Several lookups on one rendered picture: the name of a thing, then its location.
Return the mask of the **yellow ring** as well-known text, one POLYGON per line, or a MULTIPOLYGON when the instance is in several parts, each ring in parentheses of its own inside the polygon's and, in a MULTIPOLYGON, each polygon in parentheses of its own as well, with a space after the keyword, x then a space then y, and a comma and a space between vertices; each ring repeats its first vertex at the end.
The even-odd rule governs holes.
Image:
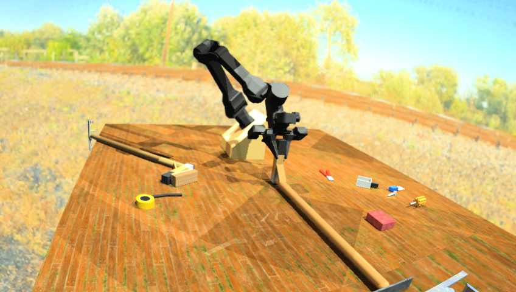
POLYGON ((137 204, 137 207, 140 209, 144 209, 144 210, 152 209, 155 206, 154 197, 151 195, 145 195, 145 194, 138 195, 136 197, 136 204, 137 204))

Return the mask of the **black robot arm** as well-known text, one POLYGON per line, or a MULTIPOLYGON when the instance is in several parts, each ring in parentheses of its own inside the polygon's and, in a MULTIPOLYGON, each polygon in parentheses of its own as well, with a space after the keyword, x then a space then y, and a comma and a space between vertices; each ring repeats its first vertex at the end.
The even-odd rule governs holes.
MULTIPOLYGON (((235 119, 243 130, 255 121, 245 107, 248 106, 244 95, 251 103, 261 103, 265 98, 266 112, 273 109, 283 109, 283 104, 290 94, 290 88, 284 82, 268 83, 251 75, 227 49, 218 41, 205 39, 193 49, 193 56, 206 65, 219 87, 222 104, 225 107, 225 115, 229 119, 235 119), (243 93, 234 89, 222 66, 241 84, 243 93)), ((296 124, 300 122, 299 112, 278 113, 274 110, 271 118, 272 125, 279 123, 296 124)))

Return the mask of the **blue-handled scraper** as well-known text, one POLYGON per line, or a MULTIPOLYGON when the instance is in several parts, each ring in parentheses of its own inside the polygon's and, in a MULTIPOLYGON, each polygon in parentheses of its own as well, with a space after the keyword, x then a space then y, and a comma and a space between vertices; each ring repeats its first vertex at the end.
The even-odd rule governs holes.
POLYGON ((400 186, 389 186, 389 189, 390 191, 397 191, 397 190, 403 190, 404 188, 403 187, 400 187, 400 186))

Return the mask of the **pink cube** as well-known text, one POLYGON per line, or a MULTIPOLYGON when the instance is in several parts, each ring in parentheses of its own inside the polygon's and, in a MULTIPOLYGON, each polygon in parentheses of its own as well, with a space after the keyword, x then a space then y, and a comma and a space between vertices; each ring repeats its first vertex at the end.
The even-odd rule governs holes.
POLYGON ((367 221, 373 224, 379 231, 384 231, 385 229, 391 229, 394 227, 396 221, 389 217, 386 213, 382 212, 382 210, 376 210, 373 212, 368 212, 366 216, 367 221))

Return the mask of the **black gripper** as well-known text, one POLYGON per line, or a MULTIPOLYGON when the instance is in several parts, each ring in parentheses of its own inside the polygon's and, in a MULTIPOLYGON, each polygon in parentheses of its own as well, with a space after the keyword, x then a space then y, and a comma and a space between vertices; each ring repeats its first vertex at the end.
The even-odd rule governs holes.
POLYGON ((255 125, 248 130, 247 136, 248 139, 257 139, 259 135, 263 136, 261 140, 264 142, 267 147, 271 150, 272 154, 276 159, 279 158, 276 136, 283 136, 283 139, 287 141, 287 149, 285 154, 285 159, 288 158, 288 152, 290 149, 290 144, 292 141, 300 141, 306 135, 308 135, 306 127, 298 127, 295 126, 292 130, 288 130, 288 126, 286 123, 279 123, 272 125, 271 118, 274 113, 274 110, 277 110, 278 113, 283 113, 282 109, 272 109, 267 112, 266 121, 268 122, 268 128, 265 129, 265 125, 255 125))

